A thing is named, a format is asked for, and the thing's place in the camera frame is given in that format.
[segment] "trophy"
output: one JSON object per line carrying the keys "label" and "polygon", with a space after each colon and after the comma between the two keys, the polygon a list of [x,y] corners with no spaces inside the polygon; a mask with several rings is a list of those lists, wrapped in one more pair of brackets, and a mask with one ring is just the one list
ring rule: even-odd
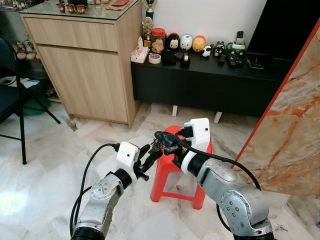
{"label": "trophy", "polygon": [[142,22],[144,35],[143,35],[143,46],[144,47],[151,47],[151,33],[154,24],[152,23],[152,18],[149,16],[145,17],[144,22]]}
{"label": "trophy", "polygon": [[146,6],[145,15],[154,18],[154,8],[157,5],[158,0],[143,0],[144,5]]}

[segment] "glass top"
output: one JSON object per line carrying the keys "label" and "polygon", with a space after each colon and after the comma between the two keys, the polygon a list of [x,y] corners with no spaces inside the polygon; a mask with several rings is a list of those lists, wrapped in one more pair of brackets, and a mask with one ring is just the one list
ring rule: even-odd
{"label": "glass top", "polygon": [[[107,5],[113,4],[116,0],[111,0]],[[22,14],[40,14],[40,15],[54,15],[65,17],[78,17],[78,18],[91,18],[91,19],[104,19],[116,21],[119,19],[128,9],[130,9],[139,0],[131,0],[123,10],[109,10],[104,5],[101,8],[96,8],[95,5],[88,4],[84,14],[78,12],[69,13],[67,8],[65,12],[60,12],[57,6],[58,0],[49,0],[28,9],[21,11]]]}

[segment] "wooden cabinet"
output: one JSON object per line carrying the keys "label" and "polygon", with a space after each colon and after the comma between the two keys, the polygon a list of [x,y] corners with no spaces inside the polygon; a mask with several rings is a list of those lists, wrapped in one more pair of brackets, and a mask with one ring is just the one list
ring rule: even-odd
{"label": "wooden cabinet", "polygon": [[[130,55],[142,33],[141,1],[134,1],[115,20],[95,18],[106,10],[94,12],[94,6],[85,13],[93,17],[59,15],[51,1],[20,14],[70,118],[133,125],[139,103],[133,95]],[[49,13],[48,7],[53,14],[39,14],[43,9]]]}

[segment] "marble floor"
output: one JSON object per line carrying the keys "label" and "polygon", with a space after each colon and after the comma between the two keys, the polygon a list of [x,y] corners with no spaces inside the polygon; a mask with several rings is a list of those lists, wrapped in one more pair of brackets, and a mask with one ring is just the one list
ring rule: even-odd
{"label": "marble floor", "polygon": [[[84,168],[93,152],[108,142],[130,141],[142,146],[153,133],[171,125],[183,125],[192,118],[210,119],[213,151],[235,159],[258,122],[255,117],[224,113],[218,124],[214,113],[179,107],[172,117],[172,106],[143,103],[132,129],[119,123],[86,119],[70,121],[59,103],[50,110],[61,120],[56,124],[47,114],[25,117],[27,165],[22,165],[20,142],[0,138],[0,240],[69,240],[69,218],[78,196]],[[19,136],[19,119],[13,115],[0,124],[2,134]],[[87,173],[86,186],[116,169],[116,154],[104,148]],[[108,240],[232,240],[217,217],[216,204],[205,199],[201,210],[185,200],[161,198],[155,203],[150,192],[156,166],[130,186],[113,211]],[[194,191],[195,179],[170,174],[167,191]],[[320,201],[265,192],[272,224],[278,240],[318,240]]]}

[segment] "white wall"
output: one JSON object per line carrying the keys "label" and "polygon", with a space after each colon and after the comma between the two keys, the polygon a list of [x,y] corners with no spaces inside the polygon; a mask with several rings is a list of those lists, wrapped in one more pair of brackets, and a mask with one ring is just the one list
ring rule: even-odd
{"label": "white wall", "polygon": [[[267,0],[158,0],[154,9],[155,28],[172,32],[203,35],[207,44],[232,42],[244,31],[248,46]],[[142,17],[146,7],[142,4]]]}

